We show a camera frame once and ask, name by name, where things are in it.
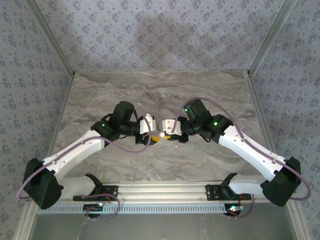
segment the gray marble tabletop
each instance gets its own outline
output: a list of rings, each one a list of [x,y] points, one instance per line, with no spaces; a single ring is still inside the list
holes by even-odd
[[[68,96],[55,152],[71,144],[95,122],[112,113],[119,101],[135,105],[139,116],[174,118],[183,101],[207,97],[230,111],[242,130],[264,144],[243,71],[118,72],[76,74]],[[223,112],[205,103],[213,115]],[[133,137],[116,141],[130,150],[142,149]],[[191,136],[180,144],[162,140],[140,154],[108,146],[72,169],[67,177],[92,173],[102,182],[223,180],[229,173],[258,173],[234,152]]]

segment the patterned wallpaper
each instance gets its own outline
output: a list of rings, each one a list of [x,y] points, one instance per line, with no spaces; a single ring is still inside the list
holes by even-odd
[[[70,79],[24,2],[0,9],[0,239],[9,240],[26,163],[48,153]]]
[[[283,0],[37,0],[72,69],[249,69]]]
[[[302,162],[312,189],[311,198],[302,204],[315,239],[320,239],[319,64],[320,3],[300,0],[254,79],[276,148]]]

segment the marble surface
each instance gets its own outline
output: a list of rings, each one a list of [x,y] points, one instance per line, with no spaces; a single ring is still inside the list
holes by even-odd
[[[55,151],[71,144],[95,122],[112,113],[119,101],[135,105],[139,116],[149,113],[157,121],[174,118],[183,101],[191,97],[207,97],[217,101],[238,120],[242,130],[264,144],[248,94],[244,71],[190,72],[119,72],[76,74],[66,104]],[[205,103],[212,115],[222,111]],[[116,141],[131,149],[133,137]],[[72,169],[67,177],[92,173],[102,182],[110,181],[174,181],[223,180],[229,173],[253,175],[257,171],[241,157],[200,136],[189,142],[162,140],[140,154],[120,151],[108,146],[91,155]]]

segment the purple cable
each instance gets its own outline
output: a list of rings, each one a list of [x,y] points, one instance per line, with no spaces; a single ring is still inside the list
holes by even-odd
[[[301,176],[300,173],[298,173],[296,170],[294,170],[292,167],[284,164],[283,162],[280,162],[279,160],[276,160],[274,159],[272,156],[269,156],[268,154],[266,154],[265,152],[261,151],[260,149],[258,149],[257,147],[255,147],[250,141],[248,141],[247,139],[245,139],[245,136],[243,135],[239,125],[237,124],[236,120],[234,119],[234,117],[226,110],[224,109],[221,105],[219,105],[218,103],[216,103],[215,101],[209,99],[209,98],[206,98],[206,97],[193,97],[193,98],[190,98],[186,101],[184,101],[184,103],[182,104],[182,106],[180,107],[178,113],[176,114],[175,116],[175,121],[174,121],[174,124],[173,124],[173,129],[172,129],[172,133],[175,131],[176,129],[176,126],[177,126],[177,121],[178,121],[178,117],[180,116],[182,110],[184,109],[185,105],[187,105],[187,103],[189,103],[190,101],[193,101],[193,100],[196,100],[196,99],[200,99],[200,100],[204,100],[204,101],[207,101],[215,106],[217,106],[219,109],[221,109],[222,111],[225,112],[225,114],[230,118],[230,120],[233,122],[237,132],[239,133],[240,137],[242,138],[242,140],[248,144],[253,150],[255,150],[257,153],[261,154],[262,156],[268,158],[269,160],[271,161],[274,161],[275,163],[283,166],[284,168],[288,169],[289,171],[291,171],[293,174],[295,174],[298,178],[301,179],[301,181],[304,183],[306,189],[307,189],[307,194],[305,197],[291,197],[290,199],[291,200],[295,200],[295,201],[305,201],[307,200],[310,196],[311,196],[311,188],[307,182],[307,180]]]
[[[96,198],[96,197],[111,197],[113,199],[115,199],[118,203],[118,207],[116,208],[115,212],[111,215],[111,216],[108,216],[108,217],[103,217],[103,218],[92,218],[92,217],[89,217],[89,212],[91,211],[91,209],[94,208],[94,206],[91,206],[89,207],[87,210],[86,210],[86,218],[88,220],[92,220],[92,221],[103,221],[103,220],[109,220],[109,219],[112,219],[114,218],[118,212],[120,211],[120,201],[119,199],[115,196],[115,195],[112,195],[112,194],[109,194],[109,193],[103,193],[103,194],[96,194],[96,195],[90,195],[90,196],[85,196],[85,195],[79,195],[78,197],[81,197],[83,199],[90,199],[90,198]]]
[[[232,214],[232,215],[234,215],[234,218],[235,219],[243,219],[243,218],[245,218],[245,217],[247,217],[253,210],[254,210],[254,208],[255,208],[255,195],[251,195],[252,196],[252,201],[251,201],[251,206],[250,206],[250,209],[249,209],[249,211],[247,211],[244,215],[242,215],[242,216],[237,216],[234,212],[232,212],[232,211],[227,211],[228,213],[230,213],[230,214]]]
[[[132,154],[140,154],[142,152],[144,152],[150,145],[150,142],[151,142],[151,127],[150,127],[150,124],[148,123],[148,120],[146,119],[145,116],[143,116],[143,119],[145,120],[146,122],[146,125],[148,127],[148,142],[146,143],[145,147],[139,151],[132,151],[132,150],[128,150],[128,149],[125,149],[123,148],[122,146],[119,146],[118,144],[114,143],[113,141],[110,141],[109,139],[107,138],[104,138],[104,137],[101,137],[101,136],[92,136],[92,137],[88,137],[86,139],[84,139],[83,141],[81,142],[78,142],[76,145],[70,147],[68,150],[64,151],[63,153],[61,153],[61,155],[57,156],[55,159],[53,159],[52,161],[48,162],[47,164],[43,165],[42,167],[40,167],[39,169],[37,169],[35,172],[33,172],[24,182],[23,184],[21,185],[21,187],[19,188],[18,192],[16,193],[16,198],[18,200],[23,200],[23,199],[30,199],[31,197],[29,196],[24,196],[24,197],[21,197],[21,192],[23,191],[23,189],[26,187],[26,185],[31,181],[31,179],[37,175],[38,173],[40,173],[43,169],[46,169],[47,167],[49,167],[51,164],[53,164],[53,162],[57,162],[59,161],[62,157],[64,157],[65,155],[67,155],[68,153],[70,153],[71,151],[73,151],[74,149],[76,149],[77,147],[79,147],[80,145],[82,144],[85,144],[86,142],[88,141],[91,141],[91,140],[96,140],[96,139],[99,139],[99,140],[104,140],[106,141],[107,143],[111,144],[111,145],[114,145],[116,146],[117,148],[121,149],[121,150],[124,150],[128,153],[132,153]]]

